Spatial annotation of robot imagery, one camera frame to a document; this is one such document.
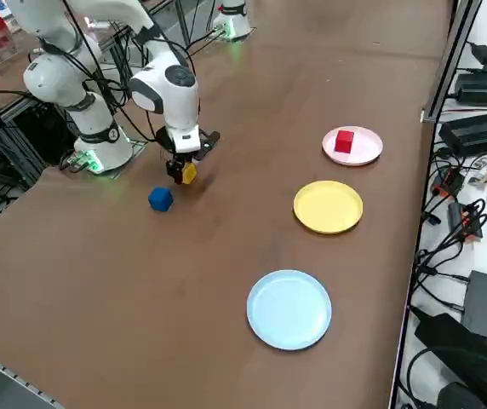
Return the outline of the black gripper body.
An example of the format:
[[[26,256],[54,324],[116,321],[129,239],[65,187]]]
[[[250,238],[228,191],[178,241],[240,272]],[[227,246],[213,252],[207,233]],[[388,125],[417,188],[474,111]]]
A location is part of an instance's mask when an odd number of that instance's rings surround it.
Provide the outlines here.
[[[175,143],[170,138],[167,128],[165,126],[157,130],[157,143],[165,150],[169,155],[169,161],[191,163],[192,155],[190,153],[177,153],[175,149]]]

